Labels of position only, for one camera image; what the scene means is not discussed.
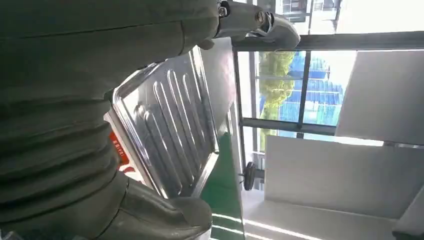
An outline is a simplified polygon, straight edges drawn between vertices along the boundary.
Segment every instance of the red sticker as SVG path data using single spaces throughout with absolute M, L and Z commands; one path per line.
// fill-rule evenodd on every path
M 120 156 L 120 165 L 119 166 L 129 164 L 130 160 L 128 159 L 127 154 L 125 153 L 124 149 L 122 148 L 121 143 L 118 141 L 118 138 L 113 131 L 110 133 L 109 138 L 112 141 L 113 145 L 115 145 L 116 151 L 118 152 L 118 154 Z

